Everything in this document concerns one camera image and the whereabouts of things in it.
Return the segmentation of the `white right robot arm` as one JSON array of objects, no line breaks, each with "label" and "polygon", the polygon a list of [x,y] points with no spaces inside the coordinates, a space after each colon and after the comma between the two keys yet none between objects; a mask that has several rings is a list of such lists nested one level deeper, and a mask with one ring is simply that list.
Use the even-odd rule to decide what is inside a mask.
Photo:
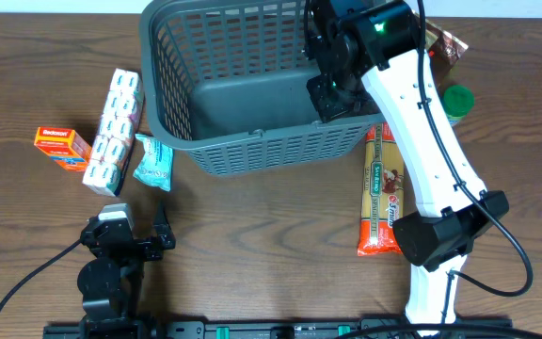
[{"label": "white right robot arm", "polygon": [[456,321],[454,299],[474,241],[508,211],[469,164],[444,113],[425,49],[425,22],[403,1],[310,1],[307,88],[324,122],[379,111],[412,178],[416,209],[393,223],[411,264],[406,319],[420,336]]}]

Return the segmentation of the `grey plastic basket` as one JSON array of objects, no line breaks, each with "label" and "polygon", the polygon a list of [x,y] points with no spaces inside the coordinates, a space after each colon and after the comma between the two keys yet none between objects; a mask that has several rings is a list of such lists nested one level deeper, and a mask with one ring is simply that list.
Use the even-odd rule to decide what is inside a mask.
[{"label": "grey plastic basket", "polygon": [[306,0],[153,1],[139,23],[147,121],[168,147],[226,176],[349,153],[381,121],[322,121],[307,89]]}]

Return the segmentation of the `green lid jar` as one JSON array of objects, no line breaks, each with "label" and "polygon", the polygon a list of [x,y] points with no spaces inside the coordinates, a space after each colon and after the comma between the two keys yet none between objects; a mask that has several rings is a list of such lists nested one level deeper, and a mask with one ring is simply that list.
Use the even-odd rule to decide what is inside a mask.
[{"label": "green lid jar", "polygon": [[470,89],[453,85],[443,92],[441,103],[449,123],[455,126],[471,112],[475,98]]}]

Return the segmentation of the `brown gold snack bag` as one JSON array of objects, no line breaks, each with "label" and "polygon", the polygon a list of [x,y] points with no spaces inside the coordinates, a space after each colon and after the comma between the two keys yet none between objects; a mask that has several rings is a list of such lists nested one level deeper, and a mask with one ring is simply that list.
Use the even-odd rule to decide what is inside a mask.
[{"label": "brown gold snack bag", "polygon": [[454,65],[467,52],[469,46],[453,33],[425,19],[425,50],[430,58],[430,68],[435,84],[439,87]]}]

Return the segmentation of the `San Remo spaghetti packet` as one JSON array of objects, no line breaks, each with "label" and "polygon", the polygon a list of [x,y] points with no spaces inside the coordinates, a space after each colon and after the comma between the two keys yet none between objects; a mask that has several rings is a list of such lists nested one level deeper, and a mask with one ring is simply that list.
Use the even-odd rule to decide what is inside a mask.
[{"label": "San Remo spaghetti packet", "polygon": [[358,256],[401,250],[392,224],[403,216],[405,163],[386,122],[365,138]]}]

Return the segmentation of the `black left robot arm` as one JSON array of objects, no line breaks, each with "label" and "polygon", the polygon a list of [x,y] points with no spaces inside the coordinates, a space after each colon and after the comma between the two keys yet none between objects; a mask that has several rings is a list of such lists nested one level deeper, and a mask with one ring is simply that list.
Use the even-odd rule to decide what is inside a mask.
[{"label": "black left robot arm", "polygon": [[135,238],[127,203],[105,206],[88,220],[80,243],[95,256],[79,272],[77,287],[86,313],[79,323],[83,339],[164,338],[165,327],[148,314],[140,315],[144,264],[160,261],[176,246],[165,207],[159,204],[152,223],[154,235]]}]

